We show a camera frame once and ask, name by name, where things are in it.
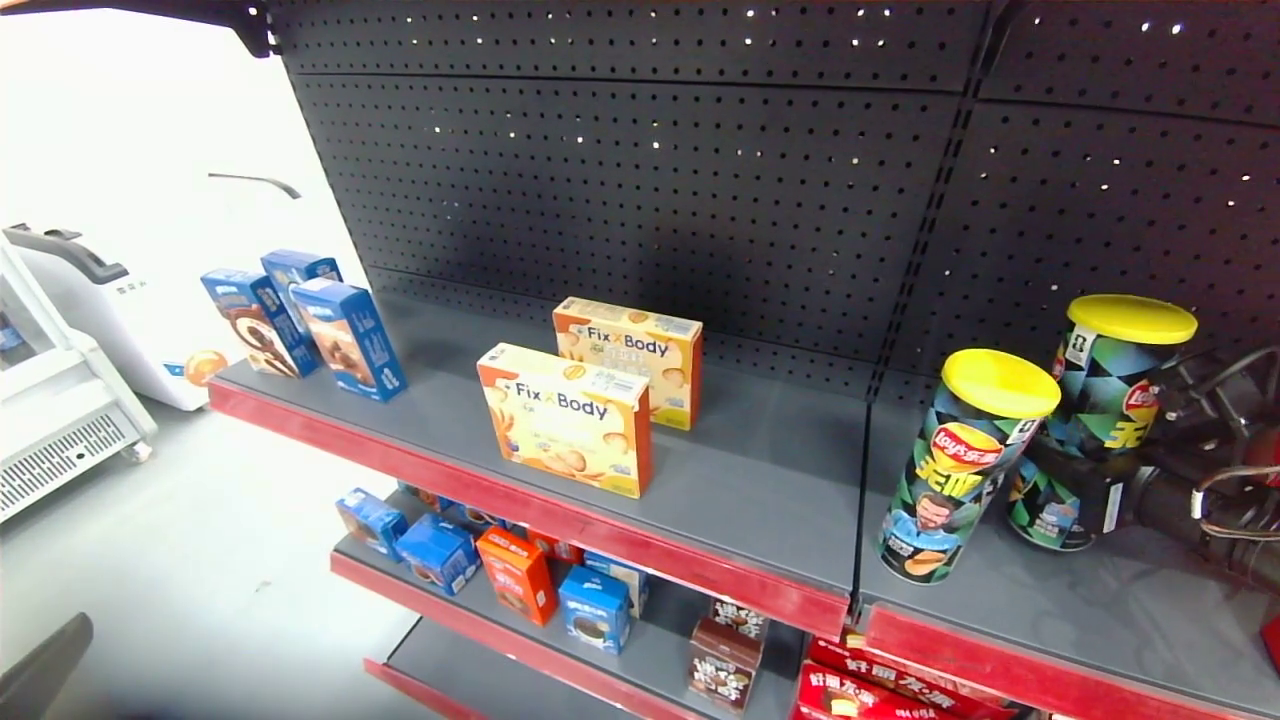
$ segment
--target brown box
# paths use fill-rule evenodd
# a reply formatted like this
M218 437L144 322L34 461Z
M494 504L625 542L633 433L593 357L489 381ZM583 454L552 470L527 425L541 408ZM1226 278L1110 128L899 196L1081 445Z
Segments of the brown box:
M764 643L703 618L694 628L690 644L689 687L741 715L751 694Z
M769 619L764 615L718 597L712 598L712 620L762 642L769 628Z

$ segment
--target store shelf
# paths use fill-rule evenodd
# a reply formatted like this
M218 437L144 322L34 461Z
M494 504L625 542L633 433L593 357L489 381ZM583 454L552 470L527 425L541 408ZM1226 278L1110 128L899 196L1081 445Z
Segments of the store shelf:
M408 518L422 512L421 503L401 493L390 502ZM613 656L570 637L558 614L539 628L499 605L483 571L451 598L349 536L334 548L330 565L343 578L639 717L735 717L687 688L689 637L709 605L689 588L654 582L641 621L622 653ZM786 716L803 639L792 628L776 624L769 629L764 671L744 717Z
M421 618L385 662L365 659L365 670L448 720L628 717L521 665L518 659Z
M923 407L878 402L860 571L868 646L1079 720L1280 719L1258 635L1268 598L1143 528L1083 552L1039 551L1004 497L937 587L890 574L876 536Z
M554 351L545 324L380 296L410 378L387 405L326 372L289 380L244 363L212 407L431 492L818 634L840 633L852 589L865 404L708 365L694 432L654 429L640 500L508 462L475 361L499 341Z

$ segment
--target orange box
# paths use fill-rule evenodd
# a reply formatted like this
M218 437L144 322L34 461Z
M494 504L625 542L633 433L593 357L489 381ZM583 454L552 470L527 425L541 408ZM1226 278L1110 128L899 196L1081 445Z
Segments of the orange box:
M576 544L570 544L559 538L553 538L552 536L539 533L532 528L525 528L525 534L529 536L529 542L536 544L539 550L554 557L557 560L563 560L564 562L572 562L573 565L582 564L582 548Z
M495 527L480 536L476 550L498 602L539 625L556 615L558 596L547 569L547 556L536 544Z

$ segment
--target oreo box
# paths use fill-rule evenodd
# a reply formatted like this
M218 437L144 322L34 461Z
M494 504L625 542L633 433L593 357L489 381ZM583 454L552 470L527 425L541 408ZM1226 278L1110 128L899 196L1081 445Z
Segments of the oreo box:
M347 532L396 562L401 561L396 541L408 529L408 521L399 510L361 488L342 496L337 505Z
M297 250L276 250L262 255L262 269L266 277L271 278L275 292L284 300L284 307L289 311L289 318L302 334L310 336L306 322L298 313L298 306L289 295L289 290L296 284L302 284L311 278L329 278L342 282L342 273L338 272L338 261L333 258L312 255L311 252L298 252Z
M404 389L404 373L367 290L311 278L289 292L338 387L381 402Z
M644 602L649 600L649 573L590 550L582 553L582 565L626 583L631 596L631 616L640 616Z
M413 523L396 541L396 550L415 575L439 585L449 597L458 594L480 566L480 553L471 534L431 514Z
M564 628L575 638L618 655L631 634L626 583L575 565L559 587Z
M219 268L201 275L200 282L248 348L248 364L255 370L302 378L320 366L315 346L289 319L265 274Z

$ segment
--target black pegboard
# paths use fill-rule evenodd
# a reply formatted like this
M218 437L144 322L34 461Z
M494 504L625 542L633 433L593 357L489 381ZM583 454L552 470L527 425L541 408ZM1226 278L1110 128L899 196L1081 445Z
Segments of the black pegboard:
M874 361L957 97L293 78L362 263Z
M1197 342L1280 334L1280 131L983 102L929 234L890 366L954 350L1047 363L1071 299L1179 304Z
M964 86L986 3L283 1L291 73Z
M367 268L374 292L389 292L448 305L485 315L500 315L545 324L559 302L486 290L412 273ZM835 355L751 341L722 333L708 333L704 359L714 365L733 368L763 377L785 377L817 389L865 398L874 365Z
M1280 126L1280 5L1027 3L982 96Z

